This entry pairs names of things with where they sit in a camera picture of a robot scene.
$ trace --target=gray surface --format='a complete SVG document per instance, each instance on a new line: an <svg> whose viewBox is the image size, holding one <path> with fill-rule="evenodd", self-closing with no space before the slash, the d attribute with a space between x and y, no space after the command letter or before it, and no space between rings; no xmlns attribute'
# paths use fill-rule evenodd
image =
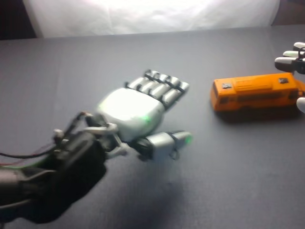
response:
<svg viewBox="0 0 305 229"><path fill-rule="evenodd" d="M213 79L275 73L274 58L304 37L305 26L289 26L0 42L3 151L43 145L147 68L190 83L160 130L194 134L179 161L109 161L105 179L60 219L7 229L305 228L305 118L226 125L209 105Z"/></svg>

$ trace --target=toy bus roof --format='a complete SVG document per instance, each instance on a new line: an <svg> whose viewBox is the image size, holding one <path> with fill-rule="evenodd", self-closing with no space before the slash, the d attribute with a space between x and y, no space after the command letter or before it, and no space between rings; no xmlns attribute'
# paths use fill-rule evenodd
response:
<svg viewBox="0 0 305 229"><path fill-rule="evenodd" d="M267 93L297 89L291 73L253 75L214 80L219 95Z"/></svg>

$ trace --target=white curtain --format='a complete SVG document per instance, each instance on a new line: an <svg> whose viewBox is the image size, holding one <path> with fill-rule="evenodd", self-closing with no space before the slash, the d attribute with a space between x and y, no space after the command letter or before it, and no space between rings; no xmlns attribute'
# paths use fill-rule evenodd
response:
<svg viewBox="0 0 305 229"><path fill-rule="evenodd" d="M89 36L272 23L280 0L24 0L41 37Z"/></svg>

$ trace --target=red wire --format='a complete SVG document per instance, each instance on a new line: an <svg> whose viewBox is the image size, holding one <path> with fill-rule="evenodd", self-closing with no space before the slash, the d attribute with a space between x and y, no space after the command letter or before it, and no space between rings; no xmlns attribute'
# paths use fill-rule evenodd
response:
<svg viewBox="0 0 305 229"><path fill-rule="evenodd" d="M46 144L45 146L43 147L40 147L39 149L37 149L36 151L34 151L31 155L36 155L36 154L39 154L42 150L50 147L51 145L53 145L53 143L49 143L49 144ZM21 162L25 161L25 160L28 160L29 158L27 159L21 159L21 160L18 160L18 161L15 161L15 162L12 162L12 163L0 163L0 166L14 166L14 165L17 165L17 164L20 164Z"/></svg>

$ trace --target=orange toy bus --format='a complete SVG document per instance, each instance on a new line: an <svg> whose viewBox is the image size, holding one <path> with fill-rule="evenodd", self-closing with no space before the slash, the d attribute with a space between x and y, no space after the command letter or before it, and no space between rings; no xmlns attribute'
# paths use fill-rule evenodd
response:
<svg viewBox="0 0 305 229"><path fill-rule="evenodd" d="M304 96L305 84L291 73L214 80L212 107L217 112L292 106Z"/></svg>

